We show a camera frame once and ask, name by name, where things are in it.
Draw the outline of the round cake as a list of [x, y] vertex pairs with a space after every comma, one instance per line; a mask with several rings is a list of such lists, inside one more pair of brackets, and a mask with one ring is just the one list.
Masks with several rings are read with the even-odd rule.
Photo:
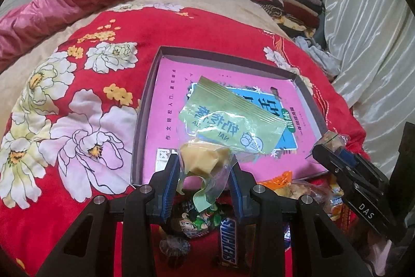
[[336, 155], [339, 155], [341, 151], [347, 145], [349, 136], [335, 131], [328, 130], [315, 145], [324, 145]]

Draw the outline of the green milk candy packet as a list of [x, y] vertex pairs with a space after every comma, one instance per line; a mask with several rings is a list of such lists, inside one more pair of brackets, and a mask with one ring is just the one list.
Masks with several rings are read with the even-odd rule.
[[206, 77], [194, 86], [179, 120], [184, 142], [177, 191], [187, 177], [198, 177], [193, 203], [199, 212], [215, 203], [238, 160], [271, 154], [287, 127], [284, 119]]

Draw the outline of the dark chocolate cake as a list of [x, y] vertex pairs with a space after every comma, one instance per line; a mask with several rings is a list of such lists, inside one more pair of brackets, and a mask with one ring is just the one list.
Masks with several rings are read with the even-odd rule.
[[160, 251], [167, 258], [183, 258], [191, 251], [191, 244], [181, 237], [168, 235], [159, 244]]

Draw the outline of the orange bread snack packet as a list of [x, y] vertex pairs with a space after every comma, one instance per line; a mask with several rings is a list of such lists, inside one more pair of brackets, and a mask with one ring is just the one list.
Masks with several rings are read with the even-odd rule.
[[260, 184], [271, 189], [278, 196], [294, 200], [298, 200], [302, 195], [310, 195], [318, 204], [324, 204], [331, 195], [326, 188], [306, 181], [294, 181], [291, 171], [285, 171], [277, 177], [261, 181]]

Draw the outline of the blue Oreo packet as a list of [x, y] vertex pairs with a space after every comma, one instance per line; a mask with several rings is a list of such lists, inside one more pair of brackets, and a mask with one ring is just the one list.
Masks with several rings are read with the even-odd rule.
[[284, 248], [285, 251], [291, 248], [291, 234], [290, 234], [290, 226], [286, 224], [283, 228], [283, 240], [284, 240]]

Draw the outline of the green cartoon snack packet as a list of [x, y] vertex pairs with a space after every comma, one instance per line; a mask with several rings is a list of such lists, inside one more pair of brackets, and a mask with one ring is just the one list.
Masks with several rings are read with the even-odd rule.
[[170, 226], [174, 232], [185, 235], [187, 238], [199, 238], [215, 230], [223, 217], [224, 212], [217, 203], [199, 212], [190, 200], [173, 207]]

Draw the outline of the Snickers bar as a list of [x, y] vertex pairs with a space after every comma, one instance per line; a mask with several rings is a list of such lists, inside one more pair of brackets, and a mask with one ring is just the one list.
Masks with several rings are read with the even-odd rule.
[[235, 217], [227, 217], [219, 225], [219, 251], [213, 264], [248, 271], [252, 266], [254, 244], [255, 225], [240, 225]]

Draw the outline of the red floral blanket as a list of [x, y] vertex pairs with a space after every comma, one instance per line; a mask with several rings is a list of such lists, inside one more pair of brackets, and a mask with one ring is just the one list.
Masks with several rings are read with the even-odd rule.
[[315, 62], [281, 35], [182, 6], [118, 6], [30, 68], [1, 137], [1, 247], [34, 276], [85, 205], [130, 192], [134, 128], [162, 46], [294, 70], [332, 131], [363, 153], [365, 130]]

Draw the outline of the grey crumpled clothes pile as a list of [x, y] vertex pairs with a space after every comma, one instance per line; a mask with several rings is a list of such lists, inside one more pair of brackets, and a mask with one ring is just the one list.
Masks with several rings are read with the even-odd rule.
[[341, 61], [330, 54], [313, 39], [295, 37], [296, 46], [301, 48], [322, 69], [329, 79], [335, 79], [341, 71]]

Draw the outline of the grey shallow box tray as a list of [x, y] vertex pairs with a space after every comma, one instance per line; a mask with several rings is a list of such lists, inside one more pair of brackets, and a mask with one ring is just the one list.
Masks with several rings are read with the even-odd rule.
[[324, 172], [312, 158], [326, 122], [301, 77], [218, 53], [162, 46], [150, 67], [136, 123], [131, 182], [147, 184], [186, 142], [232, 148], [257, 181], [289, 171]]

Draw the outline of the white satin curtain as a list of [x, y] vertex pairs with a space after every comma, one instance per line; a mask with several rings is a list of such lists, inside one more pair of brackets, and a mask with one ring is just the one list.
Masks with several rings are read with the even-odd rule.
[[405, 0], [325, 0], [333, 83], [366, 131], [364, 150], [391, 175], [404, 125], [414, 121], [414, 14]]

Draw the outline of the beige bed sheet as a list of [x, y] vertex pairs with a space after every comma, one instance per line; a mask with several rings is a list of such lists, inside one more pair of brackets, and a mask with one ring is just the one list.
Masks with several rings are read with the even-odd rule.
[[[113, 6], [122, 3], [133, 3], [135, 5], [171, 3], [185, 8], [199, 8], [288, 38], [288, 35], [271, 19], [265, 10], [250, 0], [116, 0]], [[36, 66], [48, 58], [59, 45], [66, 42], [75, 31], [93, 21], [98, 14], [99, 12], [92, 13], [64, 27], [43, 40], [29, 53], [19, 57], [1, 73], [1, 132], [5, 131], [11, 110], [23, 90], [25, 81]]]

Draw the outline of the pink satin quilt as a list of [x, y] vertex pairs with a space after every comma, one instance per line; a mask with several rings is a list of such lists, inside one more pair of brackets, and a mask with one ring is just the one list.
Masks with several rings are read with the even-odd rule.
[[114, 0], [32, 0], [1, 17], [1, 71], [46, 37]]

